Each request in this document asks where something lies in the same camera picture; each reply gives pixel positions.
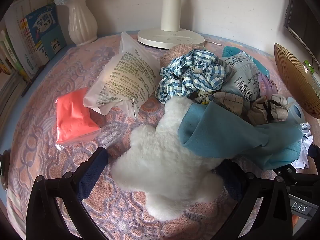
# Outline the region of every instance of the white vase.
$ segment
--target white vase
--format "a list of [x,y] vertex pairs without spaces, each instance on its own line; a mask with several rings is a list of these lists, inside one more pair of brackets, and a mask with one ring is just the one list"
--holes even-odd
[[98,38],[98,24],[85,0],[68,0],[65,5],[69,8],[69,35],[71,40],[77,46],[95,41]]

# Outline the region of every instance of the teal fabric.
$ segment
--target teal fabric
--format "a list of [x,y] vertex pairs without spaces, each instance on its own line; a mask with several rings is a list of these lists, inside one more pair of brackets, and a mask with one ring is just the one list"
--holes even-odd
[[[222,53],[222,57],[231,57],[234,55],[237,55],[241,52],[242,50],[236,47],[231,47],[231,46],[225,46],[223,49],[223,53]],[[262,74],[264,74],[267,78],[270,79],[270,72],[268,69],[266,69],[264,67],[264,65],[262,65],[258,60],[256,60],[254,57],[252,57],[252,61],[253,63],[255,63],[255,65],[257,66],[258,70],[260,70],[260,72]]]
[[202,157],[233,158],[242,155],[262,170],[297,160],[301,127],[290,122],[252,126],[214,102],[192,104],[178,136],[182,145]]

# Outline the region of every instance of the metal screw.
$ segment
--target metal screw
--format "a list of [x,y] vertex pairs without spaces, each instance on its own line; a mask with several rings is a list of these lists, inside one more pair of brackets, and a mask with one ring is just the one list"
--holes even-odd
[[39,182],[43,179],[43,176],[42,175],[39,175],[38,177],[36,177],[36,181]]
[[251,172],[247,173],[247,178],[248,179],[254,179],[254,177],[255,177],[255,175],[253,173],[251,173]]
[[283,178],[281,176],[277,176],[277,181],[278,182],[283,182]]
[[73,175],[73,172],[72,171],[68,171],[63,175],[63,177],[65,177],[66,179],[69,179],[69,178],[72,177],[72,175]]

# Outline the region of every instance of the white desk lamp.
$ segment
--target white desk lamp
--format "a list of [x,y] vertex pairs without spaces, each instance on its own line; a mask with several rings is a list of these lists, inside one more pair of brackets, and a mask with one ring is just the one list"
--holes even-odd
[[161,48],[170,49],[180,43],[203,45],[204,38],[198,33],[181,29],[181,0],[163,0],[161,27],[140,31],[138,41]]

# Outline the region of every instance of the white fur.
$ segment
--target white fur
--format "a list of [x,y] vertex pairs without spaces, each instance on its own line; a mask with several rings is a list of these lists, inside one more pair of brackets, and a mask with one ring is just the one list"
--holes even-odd
[[141,125],[131,133],[131,148],[112,166],[120,188],[146,193],[146,209],[158,220],[172,220],[195,202],[211,202],[223,181],[211,170],[223,159],[203,158],[183,147],[178,128],[191,106],[186,97],[173,97],[156,128]]

